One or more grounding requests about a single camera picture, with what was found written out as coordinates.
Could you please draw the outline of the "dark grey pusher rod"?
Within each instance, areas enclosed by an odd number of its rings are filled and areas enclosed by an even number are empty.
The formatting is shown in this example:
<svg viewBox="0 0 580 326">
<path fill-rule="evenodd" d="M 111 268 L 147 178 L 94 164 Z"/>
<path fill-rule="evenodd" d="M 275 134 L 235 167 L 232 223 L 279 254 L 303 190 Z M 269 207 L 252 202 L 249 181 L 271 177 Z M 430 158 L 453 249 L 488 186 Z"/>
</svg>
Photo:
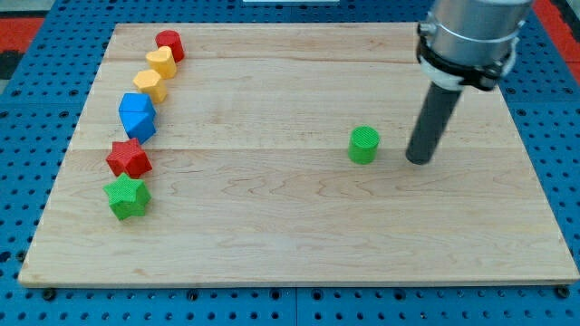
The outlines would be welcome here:
<svg viewBox="0 0 580 326">
<path fill-rule="evenodd" d="M 425 165 L 431 161 L 460 95 L 461 91 L 430 84 L 405 152 L 411 163 Z"/>
</svg>

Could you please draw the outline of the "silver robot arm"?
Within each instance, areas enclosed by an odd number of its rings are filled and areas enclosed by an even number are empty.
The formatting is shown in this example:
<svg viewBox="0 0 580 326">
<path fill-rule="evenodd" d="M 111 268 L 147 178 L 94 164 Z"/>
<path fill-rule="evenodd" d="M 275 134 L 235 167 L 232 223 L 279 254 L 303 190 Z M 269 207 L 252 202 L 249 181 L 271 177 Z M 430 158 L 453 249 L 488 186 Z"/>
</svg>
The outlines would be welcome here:
<svg viewBox="0 0 580 326">
<path fill-rule="evenodd" d="M 416 165 L 431 161 L 466 87 L 492 91 L 517 61 L 518 34 L 532 0 L 436 0 L 418 22 L 416 58 L 429 77 L 406 149 Z"/>
</svg>

